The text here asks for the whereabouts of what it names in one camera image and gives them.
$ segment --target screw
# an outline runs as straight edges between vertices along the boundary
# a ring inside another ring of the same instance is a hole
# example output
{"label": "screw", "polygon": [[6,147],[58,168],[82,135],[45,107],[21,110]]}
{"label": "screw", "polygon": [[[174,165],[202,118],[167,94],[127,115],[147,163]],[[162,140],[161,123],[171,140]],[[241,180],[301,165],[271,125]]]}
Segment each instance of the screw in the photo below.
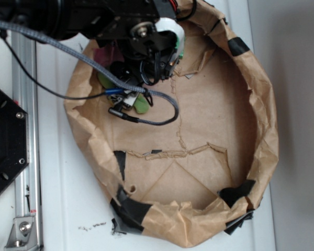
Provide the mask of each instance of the screw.
{"label": "screw", "polygon": [[18,118],[18,119],[23,119],[24,117],[25,117],[25,115],[23,114],[23,112],[18,112],[16,114],[16,118]]}
{"label": "screw", "polygon": [[139,29],[137,30],[137,34],[138,34],[140,37],[145,38],[145,37],[147,37],[147,35],[148,35],[148,30],[147,30],[147,28],[146,28],[145,26],[143,26],[143,27],[141,27],[141,28],[139,28]]}
{"label": "screw", "polygon": [[22,222],[20,224],[20,231],[23,234],[28,234],[31,231],[31,225],[28,222]]}

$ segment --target black cable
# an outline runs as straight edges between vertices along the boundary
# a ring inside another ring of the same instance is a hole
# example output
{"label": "black cable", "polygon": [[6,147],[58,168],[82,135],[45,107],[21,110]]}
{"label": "black cable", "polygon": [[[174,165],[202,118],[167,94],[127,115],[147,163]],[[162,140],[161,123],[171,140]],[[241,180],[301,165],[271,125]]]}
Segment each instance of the black cable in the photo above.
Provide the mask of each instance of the black cable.
{"label": "black cable", "polygon": [[193,0],[193,7],[192,7],[191,13],[186,17],[177,18],[177,21],[182,22],[182,21],[186,21],[186,20],[190,19],[191,17],[193,17],[193,15],[195,14],[195,12],[197,10],[197,5],[198,5],[197,0]]}
{"label": "black cable", "polygon": [[[81,61],[83,61],[84,63],[88,64],[89,66],[93,67],[94,69],[96,69],[98,72],[102,73],[105,75],[106,78],[108,78],[110,81],[112,81],[117,87],[122,88],[122,89],[126,89],[126,90],[131,90],[134,92],[139,92],[139,93],[145,93],[145,89],[139,86],[132,86],[129,85],[121,80],[119,80],[116,76],[114,76],[112,73],[110,73],[109,71],[107,71],[104,67],[102,67],[100,64],[98,64],[97,62],[95,62],[94,60],[88,58],[86,55],[83,55],[67,46],[65,46],[64,44],[60,43],[59,41],[45,35],[42,33],[39,33],[35,30],[31,30],[27,27],[21,26],[21,25],[17,25],[17,24],[11,24],[9,22],[5,22],[5,21],[0,21],[0,30],[11,30],[11,31],[15,31],[18,32],[30,39],[34,39],[37,41],[40,41],[44,44],[49,44]],[[163,99],[165,99],[166,101],[168,101],[173,107],[174,107],[174,117],[172,117],[171,119],[162,121],[162,122],[154,122],[154,121],[149,121],[149,120],[141,120],[139,119],[137,122],[139,123],[146,123],[146,124],[151,124],[153,126],[162,126],[168,123],[171,123],[173,121],[175,121],[177,119],[177,117],[179,116],[179,106],[176,102],[176,100],[172,97],[170,97],[169,95],[166,95],[164,93],[161,92],[157,92],[156,90],[149,90],[149,93],[153,96],[158,96],[161,97]]]}
{"label": "black cable", "polygon": [[160,63],[161,63],[161,52],[158,51],[155,53],[155,62],[154,62],[154,80],[151,82],[149,78],[147,77],[147,74],[145,73],[144,67],[145,67],[145,61],[141,61],[140,64],[140,73],[141,77],[145,84],[147,85],[155,85],[158,83],[160,77],[161,77],[161,69],[160,69]]}
{"label": "black cable", "polygon": [[16,52],[14,51],[14,49],[10,46],[10,44],[6,41],[4,34],[2,33],[2,31],[0,32],[0,38],[5,42],[5,44],[7,45],[7,47],[9,48],[10,52],[12,53],[13,57],[15,58],[15,60],[17,61],[17,63],[20,65],[21,69],[23,70],[23,72],[28,76],[28,78],[30,78],[30,80],[32,80],[37,86],[41,87],[42,89],[46,90],[47,92],[59,97],[59,98],[63,98],[63,99],[69,99],[69,100],[88,100],[88,99],[93,99],[93,98],[97,98],[100,96],[104,96],[106,95],[105,92],[103,93],[99,93],[97,95],[93,95],[93,96],[88,96],[88,97],[82,97],[82,98],[78,98],[78,97],[68,97],[68,96],[64,96],[61,94],[58,94],[52,90],[50,90],[49,88],[45,87],[44,85],[40,84],[28,71],[27,69],[24,67],[24,65],[22,64],[20,58],[18,57],[18,55],[16,54]]}

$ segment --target green plastic piece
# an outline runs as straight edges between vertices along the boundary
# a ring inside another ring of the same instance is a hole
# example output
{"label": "green plastic piece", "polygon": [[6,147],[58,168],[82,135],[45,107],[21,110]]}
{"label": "green plastic piece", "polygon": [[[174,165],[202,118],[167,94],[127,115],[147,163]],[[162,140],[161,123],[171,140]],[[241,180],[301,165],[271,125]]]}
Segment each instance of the green plastic piece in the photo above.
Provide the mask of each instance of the green plastic piece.
{"label": "green plastic piece", "polygon": [[113,82],[106,78],[105,75],[100,72],[98,72],[98,80],[105,89],[115,88]]}
{"label": "green plastic piece", "polygon": [[138,114],[144,114],[149,111],[150,105],[142,94],[138,95],[135,103],[135,110]]}
{"label": "green plastic piece", "polygon": [[[177,37],[177,43],[176,43],[176,47],[175,47],[176,49],[179,48],[179,44],[180,44],[179,37]],[[184,57],[184,50],[179,55],[180,59],[183,59],[183,57]]]}

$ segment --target black hexagonal plate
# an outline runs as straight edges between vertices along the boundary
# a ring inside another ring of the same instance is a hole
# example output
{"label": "black hexagonal plate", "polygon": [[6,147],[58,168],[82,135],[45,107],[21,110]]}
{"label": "black hexagonal plate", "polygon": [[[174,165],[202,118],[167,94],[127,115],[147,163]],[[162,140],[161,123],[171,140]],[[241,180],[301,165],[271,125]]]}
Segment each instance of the black hexagonal plate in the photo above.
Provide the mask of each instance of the black hexagonal plate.
{"label": "black hexagonal plate", "polygon": [[0,194],[28,165],[27,113],[0,90]]}

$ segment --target white surface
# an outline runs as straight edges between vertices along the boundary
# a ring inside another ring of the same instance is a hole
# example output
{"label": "white surface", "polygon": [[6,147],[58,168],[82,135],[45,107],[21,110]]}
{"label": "white surface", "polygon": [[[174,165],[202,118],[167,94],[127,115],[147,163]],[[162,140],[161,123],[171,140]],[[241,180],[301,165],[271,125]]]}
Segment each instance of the white surface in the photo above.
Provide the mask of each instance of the white surface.
{"label": "white surface", "polygon": [[222,11],[232,30],[252,50],[252,35],[247,0],[205,0]]}
{"label": "white surface", "polygon": [[[0,89],[12,97],[12,56],[0,39]],[[14,182],[0,196],[0,251],[4,249],[15,217]]]}
{"label": "white surface", "polygon": [[278,251],[314,251],[314,0],[249,0],[255,53],[275,88],[271,182]]}
{"label": "white surface", "polygon": [[[218,4],[220,8],[228,7],[224,1],[216,2],[217,7]],[[244,32],[241,37],[251,42],[248,8],[241,10],[234,13],[230,9],[228,15],[236,31]],[[65,43],[80,51],[87,41],[79,36]],[[76,60],[47,45],[38,45],[37,50],[39,81],[64,94]],[[160,239],[111,235],[113,215],[92,169],[74,142],[63,100],[42,90],[39,91],[39,132],[45,250],[181,250]],[[93,227],[103,222],[106,224]],[[191,250],[274,251],[270,191],[266,191],[253,221],[246,221],[232,236],[222,232]]]}

